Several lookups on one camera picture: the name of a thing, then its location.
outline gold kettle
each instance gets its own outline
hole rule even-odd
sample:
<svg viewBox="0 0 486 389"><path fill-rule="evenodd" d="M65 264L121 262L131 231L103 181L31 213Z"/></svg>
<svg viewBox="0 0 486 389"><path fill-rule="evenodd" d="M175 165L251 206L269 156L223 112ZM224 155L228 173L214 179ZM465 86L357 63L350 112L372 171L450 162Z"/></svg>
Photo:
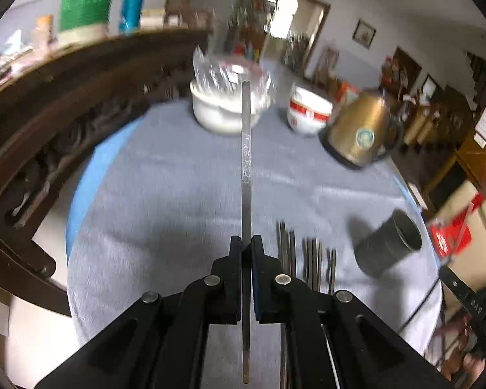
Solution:
<svg viewBox="0 0 486 389"><path fill-rule="evenodd" d="M396 128L395 142L379 153L392 127ZM402 137L403 126L391 116L385 94L369 89L340 109L334 122L322 132L321 140L338 161L351 168L361 168L389 156Z"/></svg>

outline silver rivet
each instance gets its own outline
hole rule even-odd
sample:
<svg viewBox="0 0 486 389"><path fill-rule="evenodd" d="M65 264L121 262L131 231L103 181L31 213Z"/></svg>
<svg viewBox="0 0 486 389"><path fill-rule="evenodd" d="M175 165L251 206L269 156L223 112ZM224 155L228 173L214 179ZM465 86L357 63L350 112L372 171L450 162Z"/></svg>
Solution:
<svg viewBox="0 0 486 389"><path fill-rule="evenodd" d="M292 282L292 279L288 275L281 273L280 275L276 276L276 282L279 285L288 285L290 282Z"/></svg>
<svg viewBox="0 0 486 389"><path fill-rule="evenodd" d="M155 291L146 291L141 299L144 303L151 304L158 300L158 294Z"/></svg>
<svg viewBox="0 0 486 389"><path fill-rule="evenodd" d="M209 275L208 277L205 277L203 282L205 282L205 285L208 285L209 287L215 287L220 283L221 279L220 277L216 275Z"/></svg>
<svg viewBox="0 0 486 389"><path fill-rule="evenodd" d="M339 291L337 292L337 300L341 303L349 303L349 301L353 300L353 294L349 291Z"/></svg>

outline kettle base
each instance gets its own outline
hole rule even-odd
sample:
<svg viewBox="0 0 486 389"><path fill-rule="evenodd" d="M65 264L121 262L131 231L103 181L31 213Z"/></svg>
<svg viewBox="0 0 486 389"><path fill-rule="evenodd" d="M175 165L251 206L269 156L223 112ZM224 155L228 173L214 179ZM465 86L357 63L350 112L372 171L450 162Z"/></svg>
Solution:
<svg viewBox="0 0 486 389"><path fill-rule="evenodd" d="M349 168L350 170L363 169L363 166L356 165L353 162L349 161L349 159L343 157L333 146L328 143L327 139L324 139L324 137L320 139L320 143L322 143L322 146L327 153L329 153L336 161L340 162L340 164L342 164L346 168Z"/></svg>

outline dark wood backrest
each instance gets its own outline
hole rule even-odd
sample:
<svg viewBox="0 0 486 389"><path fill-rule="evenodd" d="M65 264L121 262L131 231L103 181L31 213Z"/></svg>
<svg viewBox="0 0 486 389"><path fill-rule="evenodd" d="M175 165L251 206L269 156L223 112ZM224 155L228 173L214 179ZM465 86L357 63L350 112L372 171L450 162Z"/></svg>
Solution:
<svg viewBox="0 0 486 389"><path fill-rule="evenodd" d="M94 146L152 102L184 95L208 30L141 32L66 50L0 89L0 287L70 315L56 264L32 241Z"/></svg>

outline red stripe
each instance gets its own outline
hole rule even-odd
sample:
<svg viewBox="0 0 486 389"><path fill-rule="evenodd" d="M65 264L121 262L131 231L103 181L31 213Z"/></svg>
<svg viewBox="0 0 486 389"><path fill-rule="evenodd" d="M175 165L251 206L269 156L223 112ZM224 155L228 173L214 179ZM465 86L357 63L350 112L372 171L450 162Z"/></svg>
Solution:
<svg viewBox="0 0 486 389"><path fill-rule="evenodd" d="M320 113L315 112L313 110L307 109L304 106L299 105L298 103L295 103L292 100L290 100L290 108L294 109L295 111L300 112L303 115L306 115L307 117L312 117L316 120L327 121L329 119L329 115L320 114Z"/></svg>

